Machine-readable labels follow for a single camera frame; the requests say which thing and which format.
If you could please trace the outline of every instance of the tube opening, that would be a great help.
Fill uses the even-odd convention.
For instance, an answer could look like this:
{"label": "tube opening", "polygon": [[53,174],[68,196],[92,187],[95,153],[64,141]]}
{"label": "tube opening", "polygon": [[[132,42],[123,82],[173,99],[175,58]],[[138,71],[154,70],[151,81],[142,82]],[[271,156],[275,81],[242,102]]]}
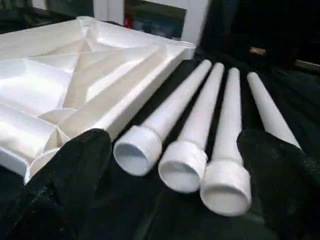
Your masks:
{"label": "tube opening", "polygon": [[116,144],[113,149],[113,155],[119,166],[129,174],[143,176],[149,170],[147,157],[132,144]]}
{"label": "tube opening", "polygon": [[202,189],[200,196],[208,209],[227,217],[242,215],[251,205],[243,192],[228,185]]}
{"label": "tube opening", "polygon": [[201,178],[189,165],[168,161],[159,166],[162,181],[172,190],[180,193],[192,193],[199,189]]}

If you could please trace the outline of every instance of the white plastic part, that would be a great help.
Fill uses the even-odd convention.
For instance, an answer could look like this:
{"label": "white plastic part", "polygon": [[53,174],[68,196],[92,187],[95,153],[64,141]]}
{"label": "white plastic part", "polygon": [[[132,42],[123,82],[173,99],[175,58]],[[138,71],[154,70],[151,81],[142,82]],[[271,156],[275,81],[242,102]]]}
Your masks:
{"label": "white plastic part", "polygon": [[219,124],[201,186],[204,205],[223,216],[239,216],[251,205],[250,175],[243,167],[237,148],[237,138],[242,129],[240,73],[229,70]]}
{"label": "white plastic part", "polygon": [[0,35],[0,164],[26,177],[88,129],[115,139],[195,47],[86,16]]}
{"label": "white plastic part", "polygon": [[204,150],[223,73],[223,64],[215,64],[177,141],[168,146],[159,163],[160,178],[177,192],[191,193],[200,187],[208,159]]}
{"label": "white plastic part", "polygon": [[127,173],[144,176],[156,164],[166,139],[208,73],[204,60],[184,82],[142,123],[133,126],[114,145],[116,162]]}
{"label": "white plastic part", "polygon": [[259,76],[255,72],[251,72],[248,74],[247,79],[255,104],[261,116],[264,129],[277,138],[300,148],[294,134],[290,130],[286,120],[280,113]]}

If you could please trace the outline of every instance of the black cloth surface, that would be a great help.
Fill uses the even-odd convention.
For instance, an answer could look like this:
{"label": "black cloth surface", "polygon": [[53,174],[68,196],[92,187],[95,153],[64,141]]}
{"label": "black cloth surface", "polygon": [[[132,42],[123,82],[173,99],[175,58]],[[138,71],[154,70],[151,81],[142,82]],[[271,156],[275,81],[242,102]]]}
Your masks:
{"label": "black cloth surface", "polygon": [[[206,153],[212,154],[227,70],[237,67],[241,72],[242,124],[244,129],[263,130],[261,119],[251,95],[246,75],[256,71],[307,156],[320,159],[320,78],[300,72],[279,70],[269,65],[248,66],[232,57],[198,51],[195,58],[184,61],[156,91],[145,106],[123,130],[139,125],[191,73],[199,62],[209,58],[222,62],[223,76],[210,129]],[[188,117],[199,91],[171,131],[163,145],[174,141]],[[0,167],[0,213],[23,189],[20,176]],[[252,186],[252,206],[239,217],[223,217],[209,211],[199,193],[179,194],[168,189],[155,168],[145,177],[134,177],[120,169],[113,156],[99,182],[88,219],[80,239],[95,240],[276,240],[279,235],[266,225],[262,202]]]}

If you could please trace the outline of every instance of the tapered plastic tube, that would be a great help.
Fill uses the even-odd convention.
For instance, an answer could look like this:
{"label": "tapered plastic tube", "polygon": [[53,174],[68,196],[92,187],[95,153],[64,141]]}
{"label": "tapered plastic tube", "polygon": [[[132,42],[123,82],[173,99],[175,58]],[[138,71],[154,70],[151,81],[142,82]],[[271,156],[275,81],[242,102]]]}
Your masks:
{"label": "tapered plastic tube", "polygon": [[248,74],[247,79],[261,116],[264,129],[277,138],[300,148],[294,134],[290,130],[259,76],[255,72],[251,72]]}
{"label": "tapered plastic tube", "polygon": [[237,148],[241,129],[240,73],[232,68],[224,92],[212,159],[200,186],[204,205],[228,217],[244,214],[251,205],[250,175],[243,167]]}
{"label": "tapered plastic tube", "polygon": [[204,150],[223,73],[224,65],[215,64],[177,141],[169,145],[159,163],[160,178],[177,192],[192,193],[200,187],[208,160]]}
{"label": "tapered plastic tube", "polygon": [[141,126],[133,126],[115,143],[113,155],[124,171],[144,176],[152,169],[162,152],[162,142],[211,66],[210,61],[204,60]]}

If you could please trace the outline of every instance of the plastic tray compartment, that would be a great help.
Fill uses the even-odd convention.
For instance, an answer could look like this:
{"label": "plastic tray compartment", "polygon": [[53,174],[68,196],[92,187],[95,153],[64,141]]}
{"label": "plastic tray compartment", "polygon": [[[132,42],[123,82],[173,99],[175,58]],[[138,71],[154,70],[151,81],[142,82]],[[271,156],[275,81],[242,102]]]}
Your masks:
{"label": "plastic tray compartment", "polygon": [[69,139],[114,139],[195,46],[91,17],[0,35],[0,165],[22,175]]}

